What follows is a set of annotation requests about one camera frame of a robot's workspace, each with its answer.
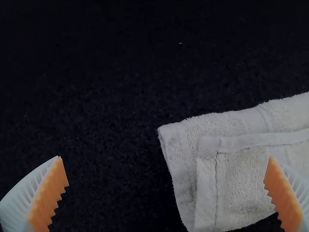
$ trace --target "dark carpet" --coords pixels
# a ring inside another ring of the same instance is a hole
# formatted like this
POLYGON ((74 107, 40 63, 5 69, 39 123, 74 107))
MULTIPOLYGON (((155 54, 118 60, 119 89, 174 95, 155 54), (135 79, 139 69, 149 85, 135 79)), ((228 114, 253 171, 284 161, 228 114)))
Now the dark carpet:
POLYGON ((309 91, 307 3, 229 2, 0 1, 0 198, 61 155, 52 232, 186 231, 156 129, 309 91))

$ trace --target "folded towel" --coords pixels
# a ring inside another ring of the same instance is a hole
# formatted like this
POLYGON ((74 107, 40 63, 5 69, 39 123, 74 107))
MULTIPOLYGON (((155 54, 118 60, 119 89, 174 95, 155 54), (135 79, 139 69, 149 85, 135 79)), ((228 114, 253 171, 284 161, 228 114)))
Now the folded towel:
POLYGON ((295 160, 296 166, 309 164, 301 146, 307 141, 301 138, 307 128, 309 93, 160 127, 163 154, 188 231, 237 229, 272 214, 262 186, 269 153, 278 151, 272 156, 289 157, 284 161, 295 160))

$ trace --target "black carpet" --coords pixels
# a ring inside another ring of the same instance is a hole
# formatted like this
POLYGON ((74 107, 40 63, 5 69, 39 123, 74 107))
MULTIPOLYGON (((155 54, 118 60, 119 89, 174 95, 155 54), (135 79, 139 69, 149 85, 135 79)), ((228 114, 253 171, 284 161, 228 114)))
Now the black carpet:
POLYGON ((308 6, 230 2, 0 1, 0 198, 61 155, 52 232, 186 231, 156 129, 309 91, 308 6))

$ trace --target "orange rubber pad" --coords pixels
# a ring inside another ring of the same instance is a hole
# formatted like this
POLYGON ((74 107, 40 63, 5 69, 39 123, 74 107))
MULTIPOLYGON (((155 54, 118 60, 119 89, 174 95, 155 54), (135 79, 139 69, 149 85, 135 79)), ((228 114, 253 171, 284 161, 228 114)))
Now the orange rubber pad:
POLYGON ((44 179, 29 213, 28 221, 35 232, 49 232, 48 225, 52 224, 51 217, 58 208, 57 201, 62 199, 60 195, 67 186, 69 182, 62 158, 59 157, 44 179))
POLYGON ((272 197, 271 202, 276 205, 281 227, 286 232, 296 232, 304 218, 303 211, 284 172, 272 157, 268 161, 264 184, 267 195, 272 197))

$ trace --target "towel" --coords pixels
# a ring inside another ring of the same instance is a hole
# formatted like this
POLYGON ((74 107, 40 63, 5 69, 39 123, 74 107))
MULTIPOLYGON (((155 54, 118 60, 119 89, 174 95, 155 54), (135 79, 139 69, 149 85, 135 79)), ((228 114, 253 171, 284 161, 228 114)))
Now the towel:
POLYGON ((187 230, 238 229, 274 213, 263 186, 267 158, 271 154, 291 166, 304 165, 299 168, 307 176, 308 128, 309 93, 160 127, 187 230))

